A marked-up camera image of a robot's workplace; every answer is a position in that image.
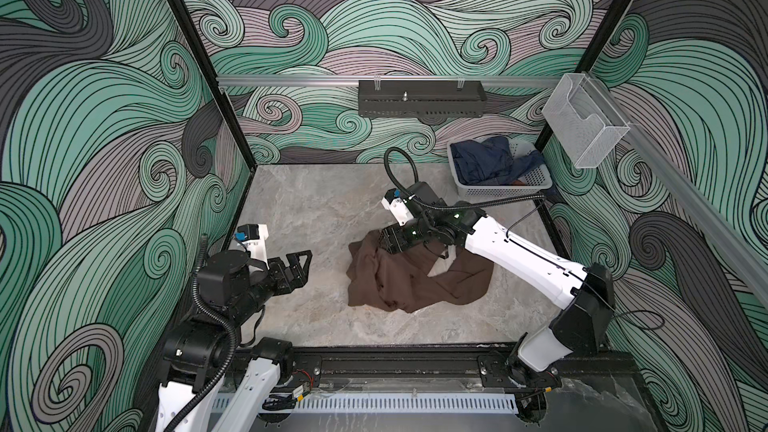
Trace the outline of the brown corduroy trousers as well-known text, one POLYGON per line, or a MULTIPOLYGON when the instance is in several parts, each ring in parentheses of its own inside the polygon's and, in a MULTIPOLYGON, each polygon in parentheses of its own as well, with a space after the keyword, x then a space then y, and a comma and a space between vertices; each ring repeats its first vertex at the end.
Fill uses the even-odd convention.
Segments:
POLYGON ((386 312, 413 313, 437 303, 467 305, 488 291, 494 263, 461 247, 447 270, 433 275, 439 258, 437 243, 390 254, 379 245, 380 232, 370 231, 348 245, 351 264, 348 305, 386 312))

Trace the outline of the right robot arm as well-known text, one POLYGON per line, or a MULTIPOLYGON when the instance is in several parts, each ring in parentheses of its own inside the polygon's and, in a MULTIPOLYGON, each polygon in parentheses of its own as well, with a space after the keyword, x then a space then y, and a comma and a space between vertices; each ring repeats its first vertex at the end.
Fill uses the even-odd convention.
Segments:
POLYGON ((548 372, 571 354, 599 351, 615 314, 613 282, 604 267, 560 257, 503 226, 487 210, 509 204, 507 198, 449 205, 419 178, 403 185, 391 169, 394 154, 409 156, 399 147, 388 148, 383 156, 393 184, 383 205, 396 220, 382 232, 387 252, 398 254, 432 241, 462 248, 512 272, 549 299, 559 312, 518 342, 509 361, 518 374, 548 372))

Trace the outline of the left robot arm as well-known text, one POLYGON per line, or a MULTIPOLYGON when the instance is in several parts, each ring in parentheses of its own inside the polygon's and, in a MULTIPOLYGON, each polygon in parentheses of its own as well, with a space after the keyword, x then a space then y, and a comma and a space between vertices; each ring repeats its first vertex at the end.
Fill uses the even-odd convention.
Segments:
POLYGON ((289 341, 244 343, 242 325, 269 299, 306 285, 313 254, 262 260, 256 241, 208 253, 201 237, 191 274, 193 309, 168 334, 159 371, 158 431, 248 431, 260 413, 294 410, 314 387, 289 341))

